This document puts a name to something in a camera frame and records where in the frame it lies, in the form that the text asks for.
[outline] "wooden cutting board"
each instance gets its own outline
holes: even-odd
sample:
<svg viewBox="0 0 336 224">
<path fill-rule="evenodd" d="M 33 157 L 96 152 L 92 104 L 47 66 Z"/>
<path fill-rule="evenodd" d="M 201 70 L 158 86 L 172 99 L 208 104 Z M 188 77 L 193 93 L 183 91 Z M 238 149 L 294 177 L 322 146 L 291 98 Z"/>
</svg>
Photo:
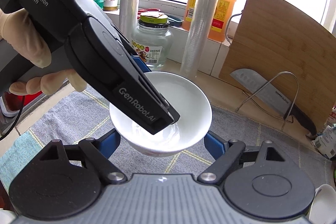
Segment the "wooden cutting board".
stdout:
<svg viewBox="0 0 336 224">
<path fill-rule="evenodd" d="M 296 105 L 318 131 L 323 127 L 336 101 L 336 38 L 304 12 L 284 0 L 247 0 L 219 78 L 244 89 L 230 76 L 240 68 L 267 80 L 281 71 L 294 73 Z M 272 84 L 293 100 L 292 76 Z"/>
</svg>

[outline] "ribbed surface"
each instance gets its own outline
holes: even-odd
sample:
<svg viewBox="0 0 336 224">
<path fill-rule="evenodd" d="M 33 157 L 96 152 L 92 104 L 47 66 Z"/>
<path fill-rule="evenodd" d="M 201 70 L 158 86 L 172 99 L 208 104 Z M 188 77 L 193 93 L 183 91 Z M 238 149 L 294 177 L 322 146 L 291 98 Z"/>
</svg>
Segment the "ribbed surface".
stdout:
<svg viewBox="0 0 336 224">
<path fill-rule="evenodd" d="M 247 224 L 260 223 L 234 211 L 217 188 L 191 175 L 140 175 L 109 186 L 90 209 L 73 218 L 43 222 L 20 217 L 13 224 Z M 300 218 L 288 223 L 307 223 Z"/>
</svg>

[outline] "glass jar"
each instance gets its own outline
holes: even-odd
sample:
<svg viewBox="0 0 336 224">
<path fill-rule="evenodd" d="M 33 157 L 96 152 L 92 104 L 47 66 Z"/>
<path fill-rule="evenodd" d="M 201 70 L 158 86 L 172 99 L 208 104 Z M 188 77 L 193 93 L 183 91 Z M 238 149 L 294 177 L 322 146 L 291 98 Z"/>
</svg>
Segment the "glass jar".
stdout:
<svg viewBox="0 0 336 224">
<path fill-rule="evenodd" d="M 166 62 L 173 39 L 167 15 L 145 12 L 132 32 L 132 47 L 150 69 L 155 69 Z"/>
</svg>

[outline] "orange bottle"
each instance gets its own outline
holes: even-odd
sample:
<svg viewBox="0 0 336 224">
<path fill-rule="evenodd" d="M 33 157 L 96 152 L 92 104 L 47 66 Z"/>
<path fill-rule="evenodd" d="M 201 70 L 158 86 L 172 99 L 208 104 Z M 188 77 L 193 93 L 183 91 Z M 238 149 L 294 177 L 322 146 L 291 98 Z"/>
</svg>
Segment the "orange bottle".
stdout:
<svg viewBox="0 0 336 224">
<path fill-rule="evenodd" d="M 225 40 L 226 24 L 230 16 L 232 15 L 235 2 L 236 0 L 218 0 L 216 11 L 208 35 L 209 39 L 219 42 Z M 194 14 L 195 3 L 196 0 L 188 0 L 182 22 L 182 28 L 185 30 L 190 29 L 190 24 Z"/>
</svg>

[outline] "black cable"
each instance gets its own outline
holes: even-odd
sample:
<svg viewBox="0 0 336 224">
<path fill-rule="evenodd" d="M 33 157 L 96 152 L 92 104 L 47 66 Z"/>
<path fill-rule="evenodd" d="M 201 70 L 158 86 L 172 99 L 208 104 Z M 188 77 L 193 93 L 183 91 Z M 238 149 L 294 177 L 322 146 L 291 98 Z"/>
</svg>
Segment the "black cable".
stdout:
<svg viewBox="0 0 336 224">
<path fill-rule="evenodd" d="M 22 97 L 21 107 L 20 107 L 19 113 L 16 116 L 16 119 L 15 119 L 14 123 L 12 124 L 10 129 L 7 131 L 7 133 L 0 138 L 0 141 L 2 141 L 4 138 L 6 138 L 9 135 L 9 133 L 13 130 L 13 128 L 16 126 L 18 120 L 20 119 L 24 104 L 25 104 L 25 96 Z"/>
</svg>

